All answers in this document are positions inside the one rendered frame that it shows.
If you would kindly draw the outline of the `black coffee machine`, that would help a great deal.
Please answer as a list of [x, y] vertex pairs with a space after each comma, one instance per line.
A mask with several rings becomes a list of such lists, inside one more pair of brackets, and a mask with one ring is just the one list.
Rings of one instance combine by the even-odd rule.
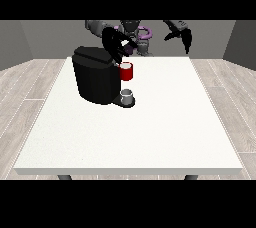
[[72, 63], [79, 94], [94, 104], [131, 108], [135, 105], [135, 98], [131, 96], [125, 100], [121, 95], [120, 68], [113, 61], [104, 48], [78, 47]]

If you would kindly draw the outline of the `small grey cup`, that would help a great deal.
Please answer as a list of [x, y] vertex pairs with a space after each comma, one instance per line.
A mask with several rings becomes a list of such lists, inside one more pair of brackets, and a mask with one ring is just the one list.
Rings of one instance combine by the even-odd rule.
[[121, 102], [124, 105], [131, 104], [133, 101], [133, 92], [130, 89], [123, 89], [120, 92]]

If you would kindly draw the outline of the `red pod holder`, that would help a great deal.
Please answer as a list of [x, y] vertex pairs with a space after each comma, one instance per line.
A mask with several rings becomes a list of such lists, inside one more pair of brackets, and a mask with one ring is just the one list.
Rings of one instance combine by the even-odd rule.
[[119, 65], [120, 79], [129, 81], [133, 78], [133, 64], [130, 62], [122, 62]]

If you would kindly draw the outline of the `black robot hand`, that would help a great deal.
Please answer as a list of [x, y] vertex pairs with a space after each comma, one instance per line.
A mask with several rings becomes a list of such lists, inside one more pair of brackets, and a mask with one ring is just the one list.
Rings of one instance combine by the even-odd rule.
[[189, 53], [190, 47], [192, 45], [192, 32], [189, 28], [185, 28], [183, 30], [172, 31], [168, 35], [165, 36], [164, 40], [168, 41], [173, 38], [181, 38], [182, 43], [185, 48], [185, 52]]
[[103, 47], [118, 64], [122, 62], [122, 58], [124, 56], [129, 56], [123, 52], [121, 45], [123, 40], [132, 41], [134, 44], [134, 49], [138, 47], [138, 45], [131, 38], [112, 27], [106, 27], [102, 31]]

